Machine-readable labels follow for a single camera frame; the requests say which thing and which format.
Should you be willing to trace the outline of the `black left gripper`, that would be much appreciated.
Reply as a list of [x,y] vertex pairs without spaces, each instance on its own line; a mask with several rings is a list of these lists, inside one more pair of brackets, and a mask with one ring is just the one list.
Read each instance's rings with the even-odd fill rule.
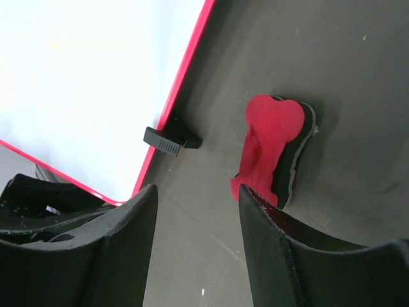
[[1,193],[1,238],[51,239],[114,208],[76,185],[17,174]]

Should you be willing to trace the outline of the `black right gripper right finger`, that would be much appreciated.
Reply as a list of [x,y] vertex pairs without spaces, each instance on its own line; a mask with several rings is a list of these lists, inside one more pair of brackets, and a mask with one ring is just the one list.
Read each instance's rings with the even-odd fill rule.
[[407,306],[408,241],[365,247],[320,232],[246,185],[240,224],[255,306]]

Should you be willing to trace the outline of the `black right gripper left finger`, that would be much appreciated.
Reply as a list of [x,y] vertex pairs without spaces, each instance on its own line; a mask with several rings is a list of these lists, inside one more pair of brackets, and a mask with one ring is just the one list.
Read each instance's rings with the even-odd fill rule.
[[1,242],[2,306],[142,306],[158,189],[51,240]]

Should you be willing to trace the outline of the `red bone-shaped eraser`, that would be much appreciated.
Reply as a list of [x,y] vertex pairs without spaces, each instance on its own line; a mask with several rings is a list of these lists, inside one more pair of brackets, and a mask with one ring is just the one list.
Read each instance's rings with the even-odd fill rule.
[[316,113],[305,102],[267,94],[251,98],[245,111],[248,131],[231,194],[239,199],[249,186],[271,205],[283,209],[293,196],[298,158],[316,130]]

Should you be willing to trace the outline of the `pink framed whiteboard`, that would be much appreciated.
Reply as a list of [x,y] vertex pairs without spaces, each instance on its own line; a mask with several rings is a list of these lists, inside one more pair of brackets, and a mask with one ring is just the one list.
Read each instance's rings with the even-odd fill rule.
[[2,1],[1,144],[120,205],[141,188],[213,1]]

